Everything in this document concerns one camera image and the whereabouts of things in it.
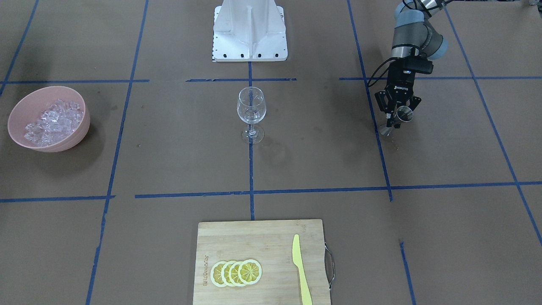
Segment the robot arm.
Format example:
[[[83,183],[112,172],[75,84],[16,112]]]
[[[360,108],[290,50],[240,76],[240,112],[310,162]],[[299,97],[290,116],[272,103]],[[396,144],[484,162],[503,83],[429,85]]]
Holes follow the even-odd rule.
[[[429,22],[442,10],[446,0],[405,0],[395,9],[395,27],[386,85],[375,93],[379,109],[386,115],[380,127],[382,135],[410,122],[421,98],[414,95],[417,74],[431,75],[433,60],[441,58],[448,49],[448,41]]]

